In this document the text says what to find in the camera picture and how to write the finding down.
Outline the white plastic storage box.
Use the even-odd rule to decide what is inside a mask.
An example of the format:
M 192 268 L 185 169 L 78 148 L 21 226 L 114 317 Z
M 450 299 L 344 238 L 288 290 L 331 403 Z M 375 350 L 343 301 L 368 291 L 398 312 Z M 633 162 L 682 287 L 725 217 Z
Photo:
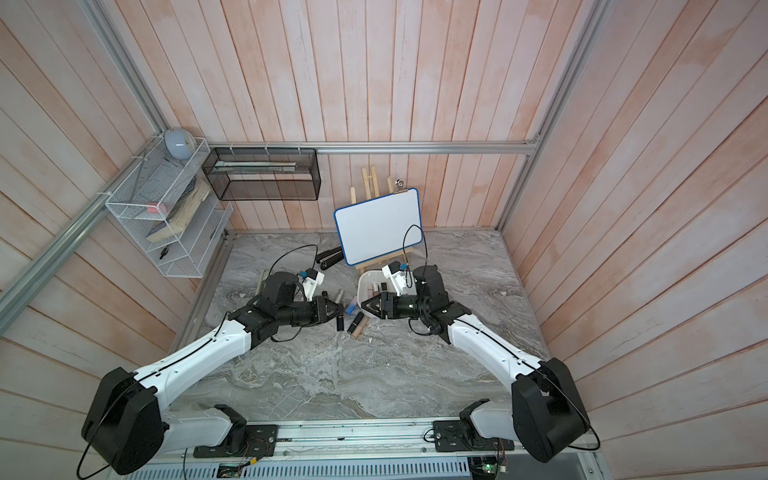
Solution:
M 357 304 L 371 318 L 394 319 L 397 291 L 392 281 L 379 270 L 363 273 L 357 286 Z

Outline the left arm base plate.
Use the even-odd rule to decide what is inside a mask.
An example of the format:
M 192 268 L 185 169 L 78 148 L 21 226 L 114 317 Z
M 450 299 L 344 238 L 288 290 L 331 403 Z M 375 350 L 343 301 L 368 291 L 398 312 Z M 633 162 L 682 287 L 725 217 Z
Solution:
M 271 457 L 275 452 L 279 427 L 276 424 L 254 424 L 235 427 L 221 444 L 199 446 L 194 458 L 256 458 Z

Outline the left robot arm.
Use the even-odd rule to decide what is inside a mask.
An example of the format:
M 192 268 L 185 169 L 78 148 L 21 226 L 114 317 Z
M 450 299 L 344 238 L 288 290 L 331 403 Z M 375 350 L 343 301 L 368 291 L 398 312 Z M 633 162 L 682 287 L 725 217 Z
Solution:
M 100 381 L 81 435 L 115 473 L 126 475 L 158 453 L 208 447 L 237 456 L 247 444 L 247 421 L 218 404 L 192 414 L 172 414 L 171 404 L 228 361 L 271 339 L 282 326 L 322 325 L 345 308 L 317 294 L 319 273 L 269 275 L 261 292 L 226 314 L 218 327 L 152 364 L 118 367 Z

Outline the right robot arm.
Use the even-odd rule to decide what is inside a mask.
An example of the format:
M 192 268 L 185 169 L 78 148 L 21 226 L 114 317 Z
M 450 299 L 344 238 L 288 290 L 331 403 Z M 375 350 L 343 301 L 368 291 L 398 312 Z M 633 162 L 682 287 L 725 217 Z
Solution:
M 379 319 L 417 320 L 425 335 L 438 336 L 483 365 L 510 393 L 508 402 L 480 399 L 456 421 L 433 425 L 439 451 L 500 449 L 519 441 L 546 463 L 591 432 L 586 408 L 568 367 L 542 360 L 493 332 L 466 306 L 449 298 L 435 265 L 414 273 L 384 268 L 387 287 L 359 299 L 362 311 Z

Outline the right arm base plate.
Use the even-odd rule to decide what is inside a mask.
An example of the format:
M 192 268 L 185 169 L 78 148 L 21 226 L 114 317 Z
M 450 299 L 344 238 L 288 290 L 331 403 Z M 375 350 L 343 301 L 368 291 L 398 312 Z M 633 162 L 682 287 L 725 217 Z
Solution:
M 484 438 L 468 422 L 436 420 L 432 424 L 435 447 L 438 452 L 513 451 L 512 440 Z

